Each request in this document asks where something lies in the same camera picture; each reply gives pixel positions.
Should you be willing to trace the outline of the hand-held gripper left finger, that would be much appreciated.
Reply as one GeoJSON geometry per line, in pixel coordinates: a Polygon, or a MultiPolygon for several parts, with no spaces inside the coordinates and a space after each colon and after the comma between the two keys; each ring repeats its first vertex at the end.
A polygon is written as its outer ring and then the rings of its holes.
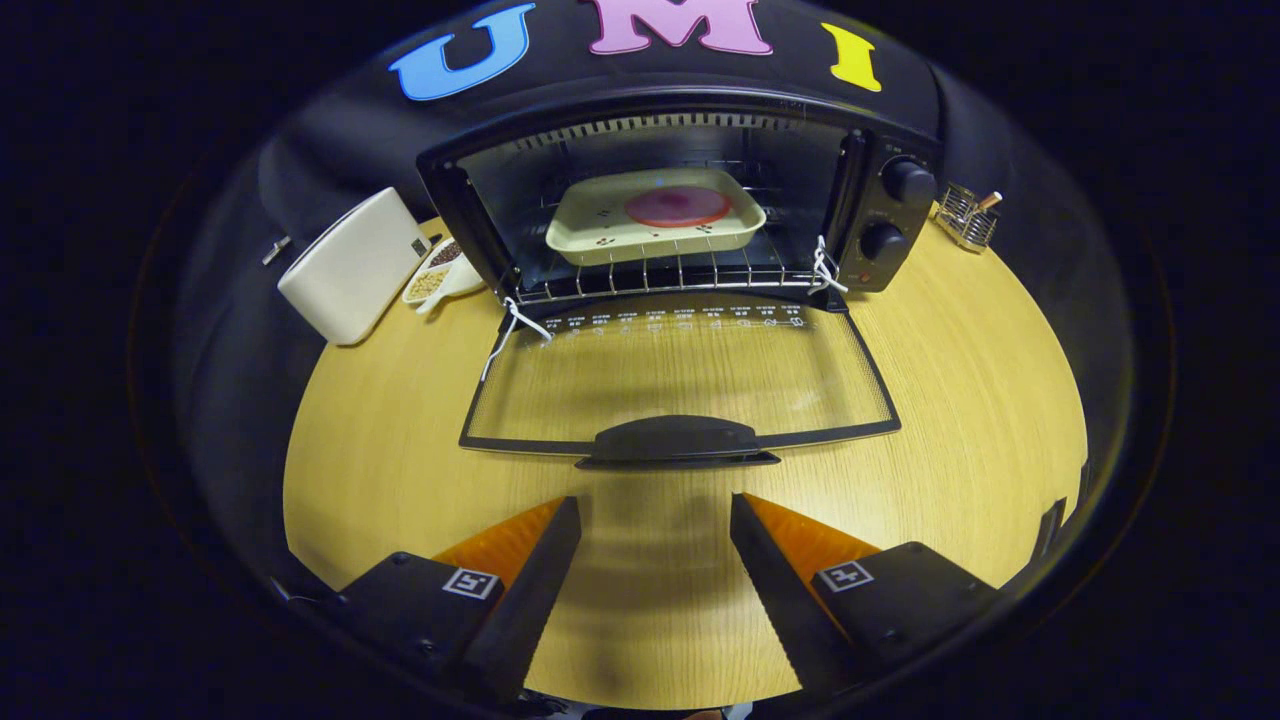
{"type": "Polygon", "coordinates": [[[340,589],[340,628],[468,702],[513,702],[581,532],[563,496],[431,557],[396,551],[340,589]]]}

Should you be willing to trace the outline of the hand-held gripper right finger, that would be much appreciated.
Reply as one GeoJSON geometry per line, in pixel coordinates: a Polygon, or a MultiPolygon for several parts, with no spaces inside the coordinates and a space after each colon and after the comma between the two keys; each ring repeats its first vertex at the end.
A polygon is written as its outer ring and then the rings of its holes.
{"type": "Polygon", "coordinates": [[[886,676],[1001,596],[919,541],[879,550],[755,495],[733,495],[730,537],[804,691],[886,676]]]}

